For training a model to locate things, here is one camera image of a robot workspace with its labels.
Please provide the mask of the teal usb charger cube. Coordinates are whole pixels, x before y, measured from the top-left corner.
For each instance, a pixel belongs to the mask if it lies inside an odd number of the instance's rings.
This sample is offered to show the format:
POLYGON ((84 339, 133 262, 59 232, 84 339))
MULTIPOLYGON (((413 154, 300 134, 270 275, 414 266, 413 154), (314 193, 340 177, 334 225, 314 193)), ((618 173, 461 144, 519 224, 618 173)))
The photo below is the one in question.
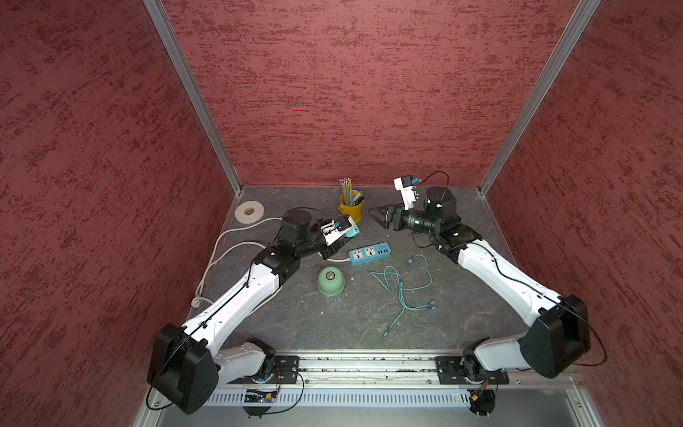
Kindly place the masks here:
POLYGON ((355 236, 359 235, 360 230, 357 224, 353 224, 350 228, 345 231, 344 236, 346 238, 354 238, 355 236))

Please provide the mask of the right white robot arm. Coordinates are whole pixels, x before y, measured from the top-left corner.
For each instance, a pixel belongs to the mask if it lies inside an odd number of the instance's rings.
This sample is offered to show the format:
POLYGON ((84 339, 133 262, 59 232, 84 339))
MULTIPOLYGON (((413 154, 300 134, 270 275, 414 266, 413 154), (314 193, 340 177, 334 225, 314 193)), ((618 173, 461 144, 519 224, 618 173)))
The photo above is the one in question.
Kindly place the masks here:
POLYGON ((427 235, 439 253, 483 281, 528 326, 525 334, 484 338, 466 348, 461 371, 469 382, 482 384, 503 369, 531 370, 553 379, 590 351, 597 332, 582 299, 558 294, 500 256, 462 221, 447 188, 428 189, 421 209, 414 205, 412 188, 402 193, 403 203, 371 208, 368 215, 386 230, 427 235))

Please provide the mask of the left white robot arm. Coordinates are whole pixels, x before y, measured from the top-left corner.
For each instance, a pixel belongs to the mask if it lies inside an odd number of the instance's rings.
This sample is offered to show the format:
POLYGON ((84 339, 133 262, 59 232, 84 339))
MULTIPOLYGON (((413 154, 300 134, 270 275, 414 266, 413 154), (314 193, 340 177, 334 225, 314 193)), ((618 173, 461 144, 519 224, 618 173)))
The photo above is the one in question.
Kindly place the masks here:
POLYGON ((305 208, 284 214, 274 244, 250 261, 247 272, 226 293, 194 318, 156 335, 147 381, 187 415, 203 407, 220 384, 241 378, 276 381, 275 350, 252 339, 234 348, 223 345, 232 332, 282 289, 300 269, 302 258, 327 259, 359 234, 349 215, 315 219, 305 208))

